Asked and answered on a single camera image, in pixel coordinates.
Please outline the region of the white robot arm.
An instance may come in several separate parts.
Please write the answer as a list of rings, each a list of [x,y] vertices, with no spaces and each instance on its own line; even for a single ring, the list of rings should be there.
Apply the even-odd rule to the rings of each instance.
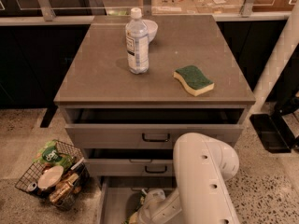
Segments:
[[[169,195],[160,189],[148,192],[134,223],[165,224],[182,214],[183,224],[298,224],[298,215],[283,203],[281,192],[250,184],[258,193],[242,200],[245,183],[228,190],[225,181],[238,168],[232,147],[200,133],[183,134],[174,146],[177,188]]]

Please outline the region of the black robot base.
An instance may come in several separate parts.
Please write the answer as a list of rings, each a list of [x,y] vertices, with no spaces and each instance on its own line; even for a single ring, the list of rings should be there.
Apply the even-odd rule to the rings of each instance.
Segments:
[[[289,153],[299,148],[299,136],[291,130],[283,118],[299,108],[298,92],[284,101],[275,104],[274,111],[268,114],[253,114],[249,117],[263,147],[270,153]]]

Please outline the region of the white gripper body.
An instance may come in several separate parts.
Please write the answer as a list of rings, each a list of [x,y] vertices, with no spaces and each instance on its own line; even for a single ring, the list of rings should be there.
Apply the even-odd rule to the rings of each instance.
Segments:
[[[159,208],[165,200],[162,189],[153,189],[146,195],[145,201],[137,211],[138,224],[158,224]]]

